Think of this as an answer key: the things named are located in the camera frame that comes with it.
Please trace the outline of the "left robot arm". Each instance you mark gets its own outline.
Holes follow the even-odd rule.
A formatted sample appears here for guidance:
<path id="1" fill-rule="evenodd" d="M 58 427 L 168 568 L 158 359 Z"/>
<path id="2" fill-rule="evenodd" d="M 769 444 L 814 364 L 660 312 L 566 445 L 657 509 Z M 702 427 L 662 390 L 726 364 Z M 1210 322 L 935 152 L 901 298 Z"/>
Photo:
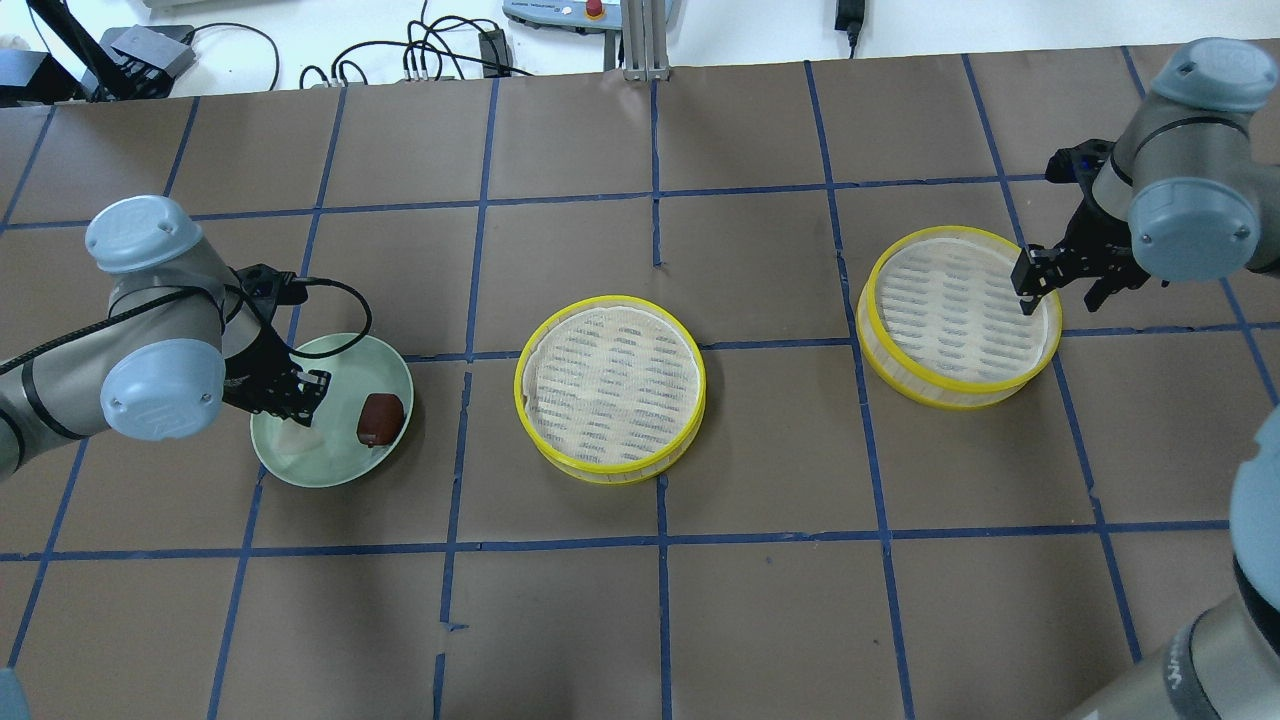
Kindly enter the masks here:
<path id="1" fill-rule="evenodd" d="M 84 245 L 114 282 L 108 315 L 3 364 L 4 477 L 105 430 L 187 438 L 224 405 L 312 424 L 332 375 L 305 368 L 273 324 L 279 306 L 307 297 L 294 273 L 232 269 L 159 195 L 104 209 Z"/>

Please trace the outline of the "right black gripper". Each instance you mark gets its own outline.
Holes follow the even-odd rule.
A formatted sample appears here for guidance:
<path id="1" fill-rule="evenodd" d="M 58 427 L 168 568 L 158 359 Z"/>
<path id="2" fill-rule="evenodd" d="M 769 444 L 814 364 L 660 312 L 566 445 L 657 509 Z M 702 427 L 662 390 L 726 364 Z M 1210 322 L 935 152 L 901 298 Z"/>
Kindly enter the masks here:
<path id="1" fill-rule="evenodd" d="M 1080 200 L 1055 247 L 1028 245 L 1014 264 L 1010 281 L 1024 316 L 1032 316 L 1050 293 L 1076 281 L 1094 282 L 1084 305 L 1098 311 L 1114 295 L 1139 290 L 1151 278 L 1133 255 L 1128 223 L 1088 197 Z"/>

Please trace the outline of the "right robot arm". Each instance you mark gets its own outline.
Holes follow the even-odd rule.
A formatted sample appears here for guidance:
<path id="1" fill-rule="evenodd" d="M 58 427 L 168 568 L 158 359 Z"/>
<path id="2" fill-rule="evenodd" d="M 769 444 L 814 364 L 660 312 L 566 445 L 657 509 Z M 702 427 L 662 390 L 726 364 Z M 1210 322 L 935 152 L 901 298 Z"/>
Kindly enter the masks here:
<path id="1" fill-rule="evenodd" d="M 1276 47 L 1106 51 L 1103 97 L 1068 104 L 1085 124 L 1014 195 L 1050 199 L 1015 224 L 1012 287 L 1066 309 L 1051 382 L 1084 404 L 1121 619 L 1213 591 L 1068 719 L 1277 716 L 1277 142 L 1251 138 Z"/>

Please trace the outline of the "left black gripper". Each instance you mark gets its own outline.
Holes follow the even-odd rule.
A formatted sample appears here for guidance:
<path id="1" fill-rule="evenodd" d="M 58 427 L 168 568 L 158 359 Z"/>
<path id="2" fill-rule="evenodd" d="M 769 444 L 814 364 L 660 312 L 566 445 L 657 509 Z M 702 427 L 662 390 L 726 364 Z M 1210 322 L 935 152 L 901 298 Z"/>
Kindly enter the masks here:
<path id="1" fill-rule="evenodd" d="M 310 428 L 326 397 L 332 373 L 303 370 L 271 325 L 232 320 L 221 337 L 225 377 L 221 401 L 247 413 L 291 416 Z"/>

